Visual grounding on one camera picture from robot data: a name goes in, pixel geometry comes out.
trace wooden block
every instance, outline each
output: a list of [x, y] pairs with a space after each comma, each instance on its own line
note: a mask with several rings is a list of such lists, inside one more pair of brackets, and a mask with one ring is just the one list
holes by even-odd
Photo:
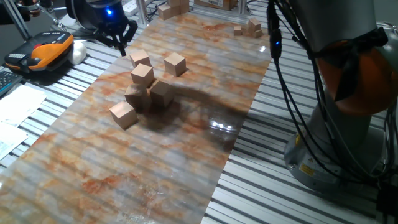
[[261, 37], [261, 36], [262, 36], [262, 31], [261, 31], [261, 30], [255, 31], [254, 34], [253, 34], [253, 36], [254, 36], [255, 38]]
[[157, 8], [157, 11], [159, 12], [159, 17], [163, 20], [170, 19], [172, 16], [172, 8], [166, 3], [164, 5], [161, 5]]
[[189, 0], [180, 0], [180, 13], [187, 13], [189, 12], [189, 9]]
[[172, 16], [178, 16], [180, 15], [180, 6], [174, 6], [171, 8], [172, 11]]
[[180, 6], [180, 0], [167, 0], [167, 4], [170, 7]]
[[180, 5], [180, 13], [184, 14], [187, 12], [189, 12], [189, 2], [187, 4], [184, 3]]
[[137, 67], [139, 64], [151, 66], [149, 56], [145, 50], [139, 50], [130, 54], [132, 66]]
[[136, 111], [128, 102], [120, 102], [110, 109], [113, 120], [123, 129], [137, 123]]
[[139, 64], [131, 72], [131, 78], [135, 84], [143, 84], [148, 87], [155, 79], [154, 69], [150, 66]]
[[164, 60], [166, 72], [179, 77], [187, 70], [185, 58], [177, 53], [172, 53]]
[[159, 106], [166, 107], [174, 99], [173, 86], [159, 81], [150, 89], [152, 102]]
[[242, 35], [242, 27], [234, 26], [234, 35]]
[[254, 34], [255, 31], [261, 29], [261, 22], [259, 22], [256, 18], [251, 18], [248, 22], [248, 31], [250, 34]]
[[131, 84], [124, 93], [126, 101], [135, 109], [148, 108], [151, 100], [143, 84]]

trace black device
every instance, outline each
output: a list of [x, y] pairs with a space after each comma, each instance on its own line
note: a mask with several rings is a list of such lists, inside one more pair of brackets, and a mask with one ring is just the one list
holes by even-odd
[[124, 48], [132, 40], [138, 25], [124, 15], [120, 0], [66, 0], [65, 3], [68, 15], [83, 28], [92, 30], [96, 40], [119, 49], [122, 56], [126, 55]]
[[54, 70], [67, 60], [73, 46], [73, 36], [64, 31], [39, 33], [4, 58], [13, 70]]
[[6, 94], [14, 85], [19, 83], [22, 75], [17, 75], [7, 71], [0, 72], [0, 97]]

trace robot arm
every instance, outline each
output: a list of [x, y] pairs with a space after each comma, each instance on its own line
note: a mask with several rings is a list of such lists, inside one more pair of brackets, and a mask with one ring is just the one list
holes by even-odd
[[395, 102], [398, 54], [392, 49], [398, 41], [394, 30], [377, 28], [373, 0], [291, 0], [290, 5], [342, 112], [370, 115]]
[[[308, 124], [279, 68], [282, 37], [276, 6], [294, 31], [292, 39], [307, 51], [313, 65], [318, 104]], [[270, 0], [267, 18], [271, 57], [298, 131], [284, 154], [292, 175], [317, 190], [337, 189], [341, 182], [377, 185], [394, 175], [398, 35], [395, 29], [377, 28], [373, 1]], [[371, 115], [387, 108], [384, 131], [370, 128]], [[387, 159], [381, 153], [385, 149]], [[311, 175], [305, 173], [308, 160], [316, 161], [319, 168], [310, 168]], [[379, 164], [384, 168], [378, 170]]]

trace orange and gray marble surface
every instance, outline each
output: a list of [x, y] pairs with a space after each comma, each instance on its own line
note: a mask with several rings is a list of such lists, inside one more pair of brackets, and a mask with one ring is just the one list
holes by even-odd
[[[184, 14], [154, 20], [126, 50], [144, 49], [173, 85], [165, 110], [123, 131], [109, 108], [124, 100], [131, 63], [118, 58], [0, 176], [1, 223], [200, 223], [270, 62], [268, 36]], [[181, 77], [164, 58], [187, 60]]]

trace black cable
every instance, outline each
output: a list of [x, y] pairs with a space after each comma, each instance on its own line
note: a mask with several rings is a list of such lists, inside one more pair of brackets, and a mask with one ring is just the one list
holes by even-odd
[[156, 5], [156, 6], [155, 6], [155, 10], [154, 10], [153, 12], [151, 12], [151, 13], [148, 13], [148, 16], [154, 16], [154, 14], [157, 12], [157, 8], [158, 8], [159, 6], [161, 6], [161, 5], [166, 4], [166, 3], [167, 3], [167, 1], [164, 1], [164, 2], [162, 2], [162, 3], [158, 4], [158, 5]]
[[[320, 74], [319, 74], [319, 71], [318, 71], [318, 67], [316, 66], [315, 59], [312, 57], [312, 54], [311, 54], [312, 51], [311, 51], [310, 45], [309, 45], [309, 43], [307, 42], [307, 40], [305, 39], [304, 35], [301, 33], [300, 27], [298, 26], [297, 22], [293, 22], [293, 21], [291, 20], [291, 17], [292, 17], [292, 16], [285, 15], [285, 11], [282, 9], [282, 7], [279, 5], [278, 2], [275, 2], [275, 3], [276, 3], [277, 6], [279, 7], [279, 9], [282, 11], [282, 14], [285, 16], [287, 22], [292, 26], [294, 32], [298, 35], [298, 39], [299, 39], [300, 43], [302, 44], [302, 46], [304, 47], [304, 49], [307, 51], [308, 57], [309, 57], [309, 58], [311, 59], [311, 61], [312, 61], [312, 65], [313, 65], [313, 69], [314, 69], [314, 73], [315, 73], [315, 89], [316, 89], [316, 93], [317, 93], [318, 105], [319, 105], [319, 107], [320, 107], [320, 109], [321, 109], [322, 116], [324, 117], [324, 119], [327, 119], [327, 118], [326, 118], [325, 110], [322, 111], [322, 106], [324, 105], [324, 103], [321, 103], [321, 101], [320, 101], [320, 98], [323, 98], [323, 99], [324, 99], [324, 96], [320, 96], [320, 95], [319, 95], [319, 86], [321, 86], [322, 93], [323, 93], [323, 95], [324, 95], [323, 86], [322, 86], [322, 82], [320, 81]], [[304, 125], [306, 131], [308, 131], [305, 122], [303, 123], [303, 125]], [[310, 132], [308, 132], [308, 136], [309, 136], [310, 139], [313, 141], [314, 145], [318, 148], [318, 150], [322, 152], [322, 154], [324, 154], [328, 159], [330, 159], [332, 162], [334, 162], [335, 164], [337, 164], [337, 165], [340, 166], [341, 168], [344, 168], [344, 167], [340, 164], [340, 162], [338, 162], [338, 161], [336, 161], [334, 158], [332, 158], [329, 154], [327, 154], [327, 153], [319, 146], [319, 144], [314, 140], [314, 138], [312, 137], [312, 135], [311, 135]], [[351, 175], [353, 175], [353, 176], [355, 177], [355, 174], [352, 174], [352, 172], [350, 172], [348, 169], [344, 169], [344, 170], [347, 171], [347, 172], [349, 172]]]
[[252, 3], [252, 2], [261, 2], [261, 1], [258, 1], [258, 0], [251, 0], [251, 1], [248, 1], [246, 4], [250, 4], [250, 3]]
[[294, 116], [294, 114], [293, 114], [293, 110], [292, 110], [292, 108], [290, 107], [290, 103], [289, 103], [289, 100], [288, 100], [287, 95], [289, 96], [290, 102], [293, 104], [293, 106], [294, 106], [294, 108], [295, 108], [295, 110], [296, 110], [296, 113], [297, 113], [298, 116], [300, 117], [301, 122], [302, 122], [303, 125], [305, 126], [306, 132], [308, 133], [308, 135], [310, 135], [310, 133], [309, 133], [309, 131], [308, 131], [308, 128], [307, 128], [307, 126], [305, 125], [305, 121], [303, 120], [300, 111], [298, 111], [297, 105], [295, 104], [295, 101], [293, 100], [292, 95], [290, 94], [290, 91], [289, 91], [289, 89], [287, 88], [287, 86], [286, 86], [286, 84], [285, 84], [285, 81], [284, 81], [283, 76], [282, 76], [282, 72], [280, 71], [279, 59], [274, 58], [274, 63], [275, 63], [275, 66], [276, 66], [276, 70], [277, 70], [277, 74], [278, 74], [278, 77], [279, 77], [280, 84], [281, 84], [281, 86], [282, 86], [282, 92], [283, 92], [283, 94], [284, 94], [286, 106], [287, 106], [287, 108], [288, 108], [288, 111], [289, 111], [289, 113], [290, 113], [292, 119], [293, 119], [293, 123], [294, 123], [294, 125], [296, 126], [296, 129], [297, 129], [297, 131], [298, 131], [298, 134], [300, 135], [301, 140], [304, 142], [304, 144], [305, 144], [305, 146], [307, 147], [307, 149], [308, 149], [309, 153], [311, 154], [311, 156], [315, 159], [315, 161], [319, 164], [319, 166], [322, 167], [322, 169], [324, 169], [325, 171], [327, 171], [327, 172], [328, 172], [329, 174], [331, 174], [332, 176], [337, 177], [337, 178], [339, 178], [339, 179], [341, 179], [341, 180], [345, 180], [345, 181], [347, 181], [347, 182], [353, 182], [353, 183], [355, 183], [355, 184], [363, 184], [362, 181], [355, 181], [355, 180], [347, 179], [347, 178], [345, 178], [345, 177], [342, 177], [342, 176], [339, 176], [339, 175], [335, 174], [333, 171], [331, 171], [330, 169], [326, 168], [325, 165], [324, 165], [321, 161], [319, 161], [318, 157], [313, 153], [313, 151], [311, 150], [310, 146], [308, 145], [307, 140], [305, 139], [305, 137], [304, 137], [304, 135], [303, 135], [303, 132], [301, 132], [301, 129], [300, 129], [300, 127], [299, 127], [299, 124], [298, 124], [298, 122], [297, 122], [297, 120], [296, 120], [296, 118], [295, 118], [295, 116]]

